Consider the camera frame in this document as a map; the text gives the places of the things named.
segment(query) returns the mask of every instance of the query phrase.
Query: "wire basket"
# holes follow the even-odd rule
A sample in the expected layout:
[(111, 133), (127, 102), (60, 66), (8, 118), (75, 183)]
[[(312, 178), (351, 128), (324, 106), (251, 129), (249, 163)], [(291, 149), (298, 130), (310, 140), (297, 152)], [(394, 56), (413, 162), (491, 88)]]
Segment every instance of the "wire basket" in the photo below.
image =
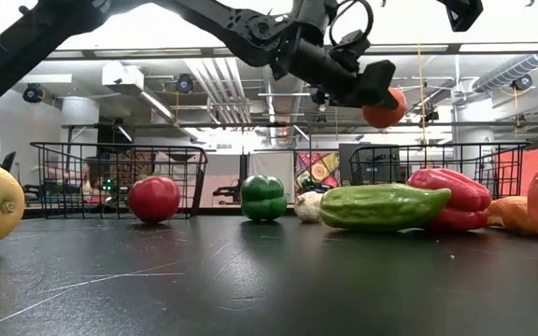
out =
[(207, 156), (199, 147), (32, 143), (38, 150), (36, 198), (45, 218), (135, 218), (127, 199), (134, 182), (169, 177), (181, 194), (174, 218), (196, 216)]
[(405, 183), (422, 168), (448, 168), (485, 186), (493, 199), (520, 194), (528, 143), (471, 143), (359, 147), (350, 156), (350, 184)]

